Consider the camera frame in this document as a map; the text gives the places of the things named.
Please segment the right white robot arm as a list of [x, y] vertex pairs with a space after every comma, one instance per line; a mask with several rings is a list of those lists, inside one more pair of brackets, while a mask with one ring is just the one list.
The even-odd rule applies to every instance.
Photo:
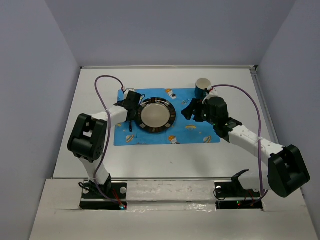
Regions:
[[207, 122], [215, 133], [257, 157], [258, 164], [267, 167], [258, 174], [260, 189], [273, 191], [286, 198], [311, 179], [301, 151], [294, 145], [282, 146], [258, 136], [240, 121], [229, 116], [226, 102], [221, 97], [208, 100], [194, 98], [181, 114], [186, 120]]

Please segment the black rimmed cream plate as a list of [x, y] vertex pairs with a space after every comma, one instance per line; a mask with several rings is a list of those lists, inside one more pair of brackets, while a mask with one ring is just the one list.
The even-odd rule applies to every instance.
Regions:
[[173, 126], [176, 117], [171, 102], [161, 97], [151, 97], [138, 106], [135, 123], [147, 133], [160, 134]]

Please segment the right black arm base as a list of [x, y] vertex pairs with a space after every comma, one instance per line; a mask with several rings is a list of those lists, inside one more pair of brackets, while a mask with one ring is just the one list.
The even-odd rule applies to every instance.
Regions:
[[253, 189], [244, 189], [239, 178], [248, 169], [242, 170], [231, 177], [229, 181], [214, 183], [213, 195], [216, 198], [217, 210], [263, 210], [260, 193]]

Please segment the blue space-print cloth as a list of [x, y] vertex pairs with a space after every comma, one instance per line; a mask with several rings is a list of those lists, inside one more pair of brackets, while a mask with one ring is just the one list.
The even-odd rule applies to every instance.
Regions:
[[137, 89], [144, 100], [160, 97], [168, 100], [175, 108], [177, 117], [172, 127], [161, 133], [148, 133], [142, 130], [135, 122], [132, 123], [132, 131], [128, 122], [119, 123], [115, 127], [114, 145], [174, 145], [174, 144], [207, 144], [219, 143], [213, 126], [206, 122], [196, 122], [193, 119], [186, 120], [181, 114], [195, 98], [193, 88], [145, 88]]

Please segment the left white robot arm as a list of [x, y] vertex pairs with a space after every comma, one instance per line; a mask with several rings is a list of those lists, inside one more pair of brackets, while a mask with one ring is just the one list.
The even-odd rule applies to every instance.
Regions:
[[111, 128], [118, 124], [132, 121], [138, 114], [142, 95], [133, 90], [126, 90], [123, 100], [110, 109], [93, 115], [80, 114], [74, 124], [67, 143], [67, 149], [78, 158], [92, 183], [97, 196], [104, 198], [110, 194], [110, 173], [101, 162], [105, 147], [110, 141]]

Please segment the teal cup cream inside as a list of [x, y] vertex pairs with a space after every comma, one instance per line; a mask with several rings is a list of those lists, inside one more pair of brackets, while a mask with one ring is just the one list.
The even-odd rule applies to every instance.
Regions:
[[199, 78], [195, 83], [194, 94], [197, 99], [204, 99], [207, 95], [211, 82], [207, 78]]

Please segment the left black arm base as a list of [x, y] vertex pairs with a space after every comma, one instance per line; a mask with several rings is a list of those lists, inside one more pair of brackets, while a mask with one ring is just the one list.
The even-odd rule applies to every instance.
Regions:
[[78, 183], [81, 188], [79, 208], [82, 210], [127, 210], [127, 188], [124, 181], [112, 181], [109, 184], [99, 185], [83, 180]]

